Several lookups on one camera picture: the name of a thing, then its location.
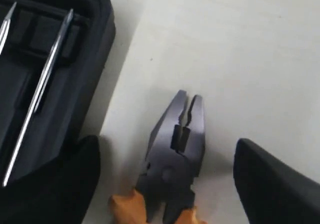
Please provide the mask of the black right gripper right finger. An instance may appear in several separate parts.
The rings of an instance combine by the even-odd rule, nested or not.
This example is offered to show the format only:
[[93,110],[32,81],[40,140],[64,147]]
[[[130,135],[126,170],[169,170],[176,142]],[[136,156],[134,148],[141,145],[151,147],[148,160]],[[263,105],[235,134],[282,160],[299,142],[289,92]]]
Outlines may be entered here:
[[319,223],[319,183],[249,139],[235,150],[233,179],[249,223]]

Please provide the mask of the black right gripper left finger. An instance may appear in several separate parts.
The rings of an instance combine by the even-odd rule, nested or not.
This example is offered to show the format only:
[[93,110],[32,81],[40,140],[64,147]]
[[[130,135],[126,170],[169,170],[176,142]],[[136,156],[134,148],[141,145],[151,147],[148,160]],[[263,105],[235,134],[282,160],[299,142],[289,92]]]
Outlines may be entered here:
[[82,223],[100,177],[99,148],[97,136],[86,136],[1,188],[1,223]]

